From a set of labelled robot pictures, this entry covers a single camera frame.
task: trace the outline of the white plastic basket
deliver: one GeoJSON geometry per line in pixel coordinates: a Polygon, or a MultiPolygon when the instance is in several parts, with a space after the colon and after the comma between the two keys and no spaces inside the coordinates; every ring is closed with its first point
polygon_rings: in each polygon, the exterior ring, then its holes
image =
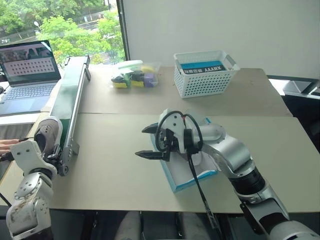
{"type": "Polygon", "coordinates": [[[176,53],[174,82],[181,98],[223,93],[240,67],[224,51],[176,53]],[[226,70],[186,74],[181,64],[220,61],[226,70]]]}

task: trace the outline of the laptop keyboard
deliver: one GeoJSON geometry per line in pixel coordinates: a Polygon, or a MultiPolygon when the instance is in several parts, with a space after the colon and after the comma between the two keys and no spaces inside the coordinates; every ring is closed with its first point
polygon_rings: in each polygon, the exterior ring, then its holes
{"type": "Polygon", "coordinates": [[[4,100],[49,96],[53,88],[54,88],[54,85],[13,87],[5,95],[4,100]]]}

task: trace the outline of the finger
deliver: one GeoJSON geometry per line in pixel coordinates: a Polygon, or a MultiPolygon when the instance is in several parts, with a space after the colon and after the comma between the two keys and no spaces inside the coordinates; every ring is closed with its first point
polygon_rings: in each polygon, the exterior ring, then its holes
{"type": "Polygon", "coordinates": [[[3,139],[0,140],[0,144],[17,144],[19,143],[19,139],[3,139]]]}
{"type": "Polygon", "coordinates": [[[0,150],[0,156],[1,156],[2,154],[6,154],[6,153],[8,153],[8,152],[10,152],[9,149],[0,150]]]}
{"type": "Polygon", "coordinates": [[[10,149],[12,146],[14,146],[15,144],[1,144],[0,145],[0,150],[7,150],[10,149]]]}

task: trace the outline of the shoe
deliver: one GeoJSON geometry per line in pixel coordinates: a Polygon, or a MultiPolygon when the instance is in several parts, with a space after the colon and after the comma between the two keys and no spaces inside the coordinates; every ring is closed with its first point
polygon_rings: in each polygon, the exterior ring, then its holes
{"type": "Polygon", "coordinates": [[[42,157],[51,155],[56,145],[60,144],[63,126],[61,121],[55,116],[43,119],[35,131],[34,141],[39,146],[42,157]]]}

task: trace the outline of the laptop touchpad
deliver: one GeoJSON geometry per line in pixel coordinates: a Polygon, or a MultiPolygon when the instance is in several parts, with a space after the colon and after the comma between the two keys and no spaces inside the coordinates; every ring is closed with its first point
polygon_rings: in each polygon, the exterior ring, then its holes
{"type": "Polygon", "coordinates": [[[17,111],[20,113],[27,112],[31,108],[32,104],[34,103],[35,99],[22,99],[22,100],[14,100],[10,102],[9,107],[6,109],[8,113],[12,111],[17,111]]]}

